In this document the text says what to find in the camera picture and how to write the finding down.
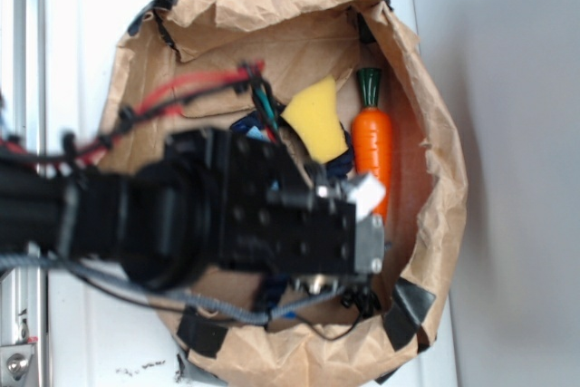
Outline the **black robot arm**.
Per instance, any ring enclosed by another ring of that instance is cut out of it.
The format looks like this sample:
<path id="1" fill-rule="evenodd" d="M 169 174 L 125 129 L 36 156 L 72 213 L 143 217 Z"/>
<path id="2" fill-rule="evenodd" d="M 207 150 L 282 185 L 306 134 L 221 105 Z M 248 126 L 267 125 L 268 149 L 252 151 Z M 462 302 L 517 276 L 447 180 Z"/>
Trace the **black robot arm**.
<path id="1" fill-rule="evenodd" d="M 33 242 L 59 258 L 121 265 L 153 291 L 190 285 L 212 267 L 354 285 L 382 270 L 381 220 L 356 203 L 372 176 L 308 184 L 287 150 L 231 131 L 167 137 L 133 175 L 77 169 L 38 175 L 1 159 L 1 249 Z"/>

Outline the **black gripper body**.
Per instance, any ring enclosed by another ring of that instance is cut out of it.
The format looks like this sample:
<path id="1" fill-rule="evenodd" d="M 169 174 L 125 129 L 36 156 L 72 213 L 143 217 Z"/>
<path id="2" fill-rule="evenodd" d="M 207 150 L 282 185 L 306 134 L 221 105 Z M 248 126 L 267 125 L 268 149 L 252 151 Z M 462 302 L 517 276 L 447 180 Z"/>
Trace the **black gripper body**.
<path id="1" fill-rule="evenodd" d="M 313 163 L 308 182 L 285 146 L 213 128 L 169 135 L 163 159 L 185 179 L 193 276 L 217 266 L 318 291 L 381 273 L 384 225 L 373 209 L 386 189 L 373 174 L 332 180 Z"/>

